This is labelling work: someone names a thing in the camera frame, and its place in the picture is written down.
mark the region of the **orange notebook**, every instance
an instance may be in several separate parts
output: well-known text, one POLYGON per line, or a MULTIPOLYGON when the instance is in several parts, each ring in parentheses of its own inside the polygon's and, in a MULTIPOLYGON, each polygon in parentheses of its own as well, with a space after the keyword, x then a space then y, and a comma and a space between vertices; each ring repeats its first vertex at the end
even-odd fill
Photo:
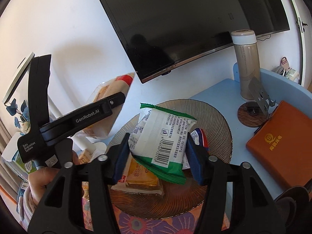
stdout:
POLYGON ((312 119, 285 101, 246 147, 284 188, 312 178, 312 119))

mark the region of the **black tv screen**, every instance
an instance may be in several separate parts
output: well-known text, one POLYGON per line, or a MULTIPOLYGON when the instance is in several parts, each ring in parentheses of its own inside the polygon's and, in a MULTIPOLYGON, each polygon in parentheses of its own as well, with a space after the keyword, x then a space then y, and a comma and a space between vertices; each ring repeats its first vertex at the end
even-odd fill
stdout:
POLYGON ((232 45, 289 30, 281 0, 100 0, 142 83, 232 45))

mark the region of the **silver screw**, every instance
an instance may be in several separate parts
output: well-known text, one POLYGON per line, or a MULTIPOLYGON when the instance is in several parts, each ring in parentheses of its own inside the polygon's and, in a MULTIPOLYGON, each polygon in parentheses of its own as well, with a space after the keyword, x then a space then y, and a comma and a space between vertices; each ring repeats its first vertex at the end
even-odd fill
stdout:
POLYGON ((211 162, 216 162, 218 160, 218 158, 216 156, 209 156, 209 161, 211 162))
POLYGON ((98 156, 98 160, 103 162, 103 161, 106 161, 108 159, 107 155, 100 155, 98 156))
POLYGON ((249 169, 249 168, 251 167, 251 165, 250 165, 248 162, 244 162, 244 163, 243 163, 243 167, 244 167, 245 169, 249 169))
POLYGON ((71 168, 73 166, 73 162, 66 162, 65 164, 64 164, 64 167, 65 168, 71 168))

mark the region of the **black cable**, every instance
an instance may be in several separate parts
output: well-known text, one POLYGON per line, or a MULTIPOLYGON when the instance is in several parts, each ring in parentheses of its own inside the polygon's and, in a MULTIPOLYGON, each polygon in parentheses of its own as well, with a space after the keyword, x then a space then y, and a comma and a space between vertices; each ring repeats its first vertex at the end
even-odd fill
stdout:
POLYGON ((260 41, 265 41, 265 40, 268 40, 269 38, 271 38, 271 34, 270 34, 270 37, 264 39, 264 40, 260 40, 260 41))

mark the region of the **ribbed round plate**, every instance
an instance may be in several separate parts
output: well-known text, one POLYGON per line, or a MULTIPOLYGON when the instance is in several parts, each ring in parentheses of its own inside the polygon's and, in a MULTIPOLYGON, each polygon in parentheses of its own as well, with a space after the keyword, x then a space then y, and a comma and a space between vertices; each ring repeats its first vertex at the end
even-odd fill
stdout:
MULTIPOLYGON (((171 110, 192 115, 197 123, 190 130, 202 128, 206 134, 210 154, 229 163, 232 154, 232 136, 227 121, 221 113, 211 105, 192 99, 170 100, 159 104, 171 110)), ((121 143, 126 133, 131 133, 138 124, 138 115, 127 122, 114 136, 108 149, 121 143)), ((199 205, 205 197, 206 187, 199 186, 192 178, 190 170, 184 171, 187 181, 185 185, 177 185, 162 181, 164 196, 127 194, 110 190, 114 205, 129 215, 161 219, 185 213, 199 205)))

